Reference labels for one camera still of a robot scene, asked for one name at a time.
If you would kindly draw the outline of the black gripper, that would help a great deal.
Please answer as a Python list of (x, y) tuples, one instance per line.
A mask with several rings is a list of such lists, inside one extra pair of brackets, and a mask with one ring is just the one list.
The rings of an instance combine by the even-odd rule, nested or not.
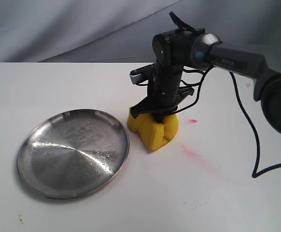
[(174, 91), (154, 90), (136, 105), (130, 108), (130, 114), (137, 118), (142, 114), (151, 114), (157, 123), (163, 123), (164, 117), (174, 114), (178, 105), (189, 95), (194, 94), (193, 87), (179, 87)]

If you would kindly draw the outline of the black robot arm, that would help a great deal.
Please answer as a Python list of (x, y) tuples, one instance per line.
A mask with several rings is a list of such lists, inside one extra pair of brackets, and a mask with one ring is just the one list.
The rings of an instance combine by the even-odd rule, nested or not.
[(253, 99), (268, 123), (281, 134), (281, 47), (224, 43), (204, 29), (176, 29), (154, 36), (156, 61), (130, 73), (133, 84), (148, 82), (147, 96), (130, 110), (133, 117), (152, 113), (158, 121), (172, 114), (193, 93), (180, 90), (184, 67), (218, 67), (253, 80)]

